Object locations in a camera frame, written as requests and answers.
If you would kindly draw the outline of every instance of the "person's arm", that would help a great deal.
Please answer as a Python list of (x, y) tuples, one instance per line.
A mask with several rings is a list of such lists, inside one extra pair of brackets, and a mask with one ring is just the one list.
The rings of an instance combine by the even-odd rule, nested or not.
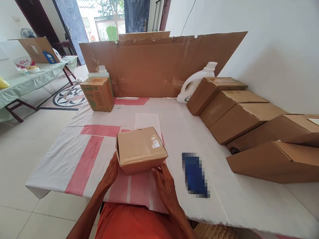
[(170, 174), (165, 163), (160, 165), (160, 169), (152, 168), (155, 177), (159, 196), (172, 218), (178, 223), (180, 228), (185, 232), (188, 239), (196, 238), (196, 235), (187, 221), (184, 210), (180, 206), (172, 175)]
[(70, 231), (66, 239), (89, 238), (103, 198), (117, 177), (118, 167), (119, 162), (117, 160), (116, 154), (114, 153), (113, 158), (111, 159), (110, 164), (107, 167), (101, 182), (98, 184), (91, 200), (89, 201), (85, 210), (81, 214), (76, 224), (73, 226), (72, 230)]

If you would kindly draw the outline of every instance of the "green tablecloth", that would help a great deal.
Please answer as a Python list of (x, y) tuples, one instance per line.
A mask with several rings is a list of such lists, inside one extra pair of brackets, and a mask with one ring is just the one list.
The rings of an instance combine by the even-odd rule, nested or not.
[(0, 89), (0, 122), (13, 119), (13, 116), (4, 108), (7, 104), (53, 81), (66, 64), (74, 72), (76, 58), (76, 56), (68, 56), (64, 58), (63, 62), (56, 64), (37, 64), (41, 72), (26, 76), (19, 74), (6, 78), (5, 80), (10, 86)]

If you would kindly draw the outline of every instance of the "green shrub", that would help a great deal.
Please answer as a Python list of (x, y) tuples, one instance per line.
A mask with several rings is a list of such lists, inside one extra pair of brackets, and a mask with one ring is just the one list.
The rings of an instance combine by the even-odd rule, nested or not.
[(117, 41), (117, 32), (115, 26), (108, 26), (106, 28), (106, 33), (110, 41)]

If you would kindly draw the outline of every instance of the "blue object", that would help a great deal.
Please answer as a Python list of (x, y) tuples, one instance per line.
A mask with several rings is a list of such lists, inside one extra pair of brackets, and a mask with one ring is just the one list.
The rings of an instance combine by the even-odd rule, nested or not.
[(188, 193), (199, 198), (209, 198), (210, 192), (200, 157), (196, 156), (196, 153), (182, 153), (182, 163)]
[(46, 59), (48, 60), (50, 64), (56, 63), (56, 61), (54, 60), (53, 56), (50, 53), (46, 51), (42, 51), (42, 53), (44, 54), (44, 56), (46, 57)]

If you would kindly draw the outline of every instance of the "person's hand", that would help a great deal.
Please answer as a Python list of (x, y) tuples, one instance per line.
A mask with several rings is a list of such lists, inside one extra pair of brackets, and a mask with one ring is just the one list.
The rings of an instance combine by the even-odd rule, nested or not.
[(152, 168), (152, 173), (156, 181), (159, 196), (166, 210), (170, 215), (175, 217), (180, 216), (181, 214), (185, 215), (177, 199), (172, 175), (165, 163), (162, 163), (159, 167), (161, 169)]
[(109, 189), (114, 183), (117, 174), (119, 172), (119, 161), (117, 160), (116, 153), (114, 153), (109, 166), (106, 169), (106, 172), (100, 182), (101, 187)]

